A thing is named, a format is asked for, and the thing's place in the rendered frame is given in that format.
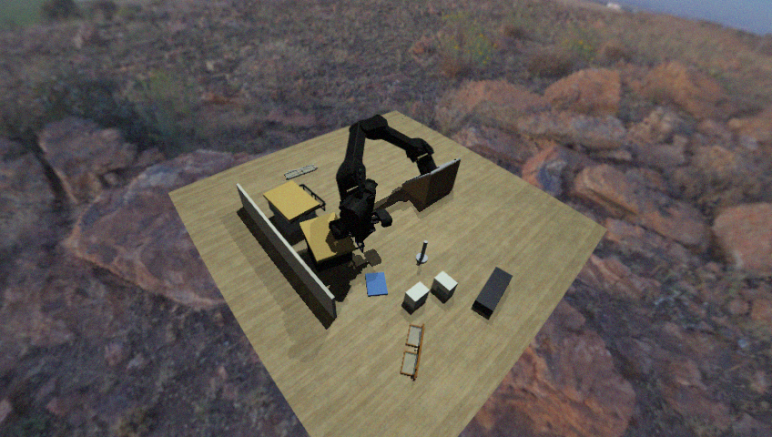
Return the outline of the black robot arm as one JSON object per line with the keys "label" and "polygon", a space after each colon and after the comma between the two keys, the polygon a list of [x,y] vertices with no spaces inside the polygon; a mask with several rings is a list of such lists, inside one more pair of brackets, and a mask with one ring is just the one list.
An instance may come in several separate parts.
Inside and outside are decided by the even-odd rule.
{"label": "black robot arm", "polygon": [[[407,137],[390,127],[387,120],[378,114],[359,120],[350,127],[345,158],[336,173],[341,200],[340,220],[351,228],[357,227],[366,213],[373,209],[378,186],[373,179],[366,179],[366,167],[362,163],[365,138],[382,139],[405,150],[407,158],[417,162],[420,176],[439,168],[433,160],[432,147],[424,139]],[[429,155],[420,158],[427,153]]]}

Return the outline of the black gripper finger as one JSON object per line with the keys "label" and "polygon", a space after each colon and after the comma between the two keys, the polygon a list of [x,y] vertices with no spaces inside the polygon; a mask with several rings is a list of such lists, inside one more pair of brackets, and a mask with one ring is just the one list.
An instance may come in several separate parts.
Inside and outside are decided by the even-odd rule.
{"label": "black gripper finger", "polygon": [[[349,232],[350,232],[350,229],[349,229]],[[350,232],[350,233],[351,233],[351,232]],[[352,234],[352,233],[351,233],[351,235],[352,235],[353,237],[355,237],[355,239],[356,239],[356,242],[359,244],[359,243],[360,243],[360,241],[361,241],[361,236],[362,236],[362,234],[361,234],[361,231],[360,231],[360,233],[356,233],[356,234]]]}
{"label": "black gripper finger", "polygon": [[362,241],[364,241],[372,232],[376,231],[376,228],[373,227],[370,229],[366,229],[365,227],[365,228],[361,228],[360,231],[362,234],[361,239]]}

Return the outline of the grey flat panel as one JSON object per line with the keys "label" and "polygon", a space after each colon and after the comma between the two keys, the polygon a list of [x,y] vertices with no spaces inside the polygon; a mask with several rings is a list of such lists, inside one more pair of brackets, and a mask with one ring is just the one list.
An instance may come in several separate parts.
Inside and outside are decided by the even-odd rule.
{"label": "grey flat panel", "polygon": [[318,301],[331,315],[331,317],[333,319],[337,318],[336,302],[332,293],[296,253],[291,245],[273,227],[272,223],[262,213],[257,204],[250,199],[249,195],[240,186],[240,184],[238,183],[236,185],[243,207],[258,224],[261,231],[273,243],[280,255],[289,263],[289,265],[305,283],[306,287],[310,290],[313,296],[318,299]]}

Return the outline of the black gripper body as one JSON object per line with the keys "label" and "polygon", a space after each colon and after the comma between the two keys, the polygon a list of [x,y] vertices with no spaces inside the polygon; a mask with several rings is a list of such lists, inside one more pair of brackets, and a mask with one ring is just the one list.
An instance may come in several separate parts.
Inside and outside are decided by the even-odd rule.
{"label": "black gripper body", "polygon": [[[374,215],[374,217],[372,215]],[[366,229],[370,229],[374,227],[374,224],[377,224],[379,222],[381,222],[381,226],[384,228],[391,226],[392,217],[385,208],[378,209],[378,210],[374,210],[374,209],[369,210],[364,216],[364,218],[362,219],[361,223],[355,228],[348,227],[345,224],[343,224],[340,219],[336,219],[336,220],[330,221],[329,229],[333,237],[336,240],[339,240],[339,239],[345,239],[349,236],[348,229],[350,229],[350,232],[352,234],[356,234],[356,233],[360,233],[361,228],[366,227]]]}

